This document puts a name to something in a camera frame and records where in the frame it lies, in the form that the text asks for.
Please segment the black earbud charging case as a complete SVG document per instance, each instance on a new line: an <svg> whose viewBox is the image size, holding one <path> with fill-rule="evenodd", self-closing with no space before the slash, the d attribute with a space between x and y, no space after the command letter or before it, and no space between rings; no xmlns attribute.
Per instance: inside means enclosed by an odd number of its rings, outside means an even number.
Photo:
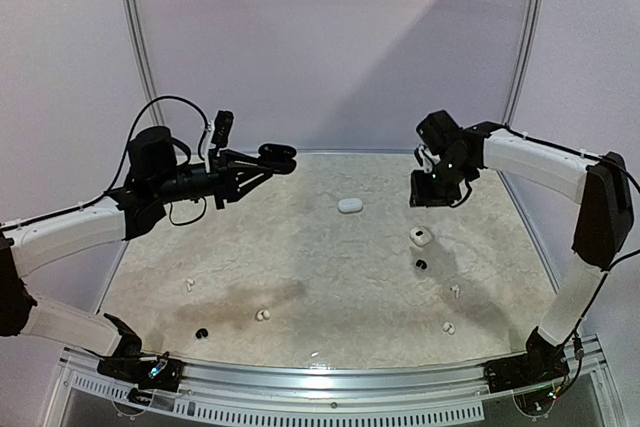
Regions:
<svg viewBox="0 0 640 427"><path fill-rule="evenodd" d="M258 161L278 175L289 175L297 167L297 150L288 145L265 143L258 149Z"/></svg>

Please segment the white gold-trimmed charging case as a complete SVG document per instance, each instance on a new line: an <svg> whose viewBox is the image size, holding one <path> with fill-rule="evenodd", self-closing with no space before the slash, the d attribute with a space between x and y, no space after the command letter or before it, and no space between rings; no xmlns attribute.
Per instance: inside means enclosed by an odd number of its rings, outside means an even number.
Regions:
<svg viewBox="0 0 640 427"><path fill-rule="evenodd" d="M422 248L431 242L432 234L427 229L414 227L409 232L409 238L414 245Z"/></svg>

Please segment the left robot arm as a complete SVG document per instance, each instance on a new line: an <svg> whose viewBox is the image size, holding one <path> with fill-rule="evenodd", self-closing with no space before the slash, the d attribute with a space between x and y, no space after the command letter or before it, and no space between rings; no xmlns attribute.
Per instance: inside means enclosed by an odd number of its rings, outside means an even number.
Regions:
<svg viewBox="0 0 640 427"><path fill-rule="evenodd" d="M28 291L25 278L41 267L96 246L148 234L163 219L166 205L213 199L217 209L242 199L274 175L296 167L295 148L264 144L255 157L226 147L229 130L212 137L201 163L180 163L181 143L167 127L150 127L129 141L130 167L123 186L103 198L42 220L15 222L1 232L1 334L31 335L84 348L108 357L128 381L148 373L140 338L120 319L97 316Z"/></svg>

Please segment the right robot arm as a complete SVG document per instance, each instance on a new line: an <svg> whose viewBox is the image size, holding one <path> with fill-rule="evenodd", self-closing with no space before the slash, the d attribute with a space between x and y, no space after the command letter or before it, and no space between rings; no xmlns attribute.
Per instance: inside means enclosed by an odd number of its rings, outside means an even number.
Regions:
<svg viewBox="0 0 640 427"><path fill-rule="evenodd" d="M410 176L413 207L460 207L471 196L472 182L492 170L546 187L580 208L572 263L533 335L546 345L536 345L517 362L521 379L537 383L556 364L549 346L568 341L608 273L624 261L619 252L634 224L631 190L637 184L615 152L578 151L490 121L463 128L444 110L428 114L416 133L420 167Z"/></svg>

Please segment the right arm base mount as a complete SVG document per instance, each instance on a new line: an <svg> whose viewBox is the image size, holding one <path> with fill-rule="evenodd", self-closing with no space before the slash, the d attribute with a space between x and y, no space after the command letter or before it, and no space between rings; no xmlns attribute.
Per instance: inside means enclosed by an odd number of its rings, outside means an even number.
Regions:
<svg viewBox="0 0 640 427"><path fill-rule="evenodd" d="M491 360L483 365L483 377L491 393L517 390L569 376L563 347L528 346L522 354Z"/></svg>

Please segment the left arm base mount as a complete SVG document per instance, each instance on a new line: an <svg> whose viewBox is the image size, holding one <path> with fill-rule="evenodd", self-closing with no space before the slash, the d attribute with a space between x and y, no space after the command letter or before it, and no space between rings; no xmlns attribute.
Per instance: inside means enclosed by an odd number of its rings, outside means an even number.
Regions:
<svg viewBox="0 0 640 427"><path fill-rule="evenodd" d="M134 384L139 390L177 392L186 363L164 354L145 354L118 349L102 357L97 372L105 377Z"/></svg>

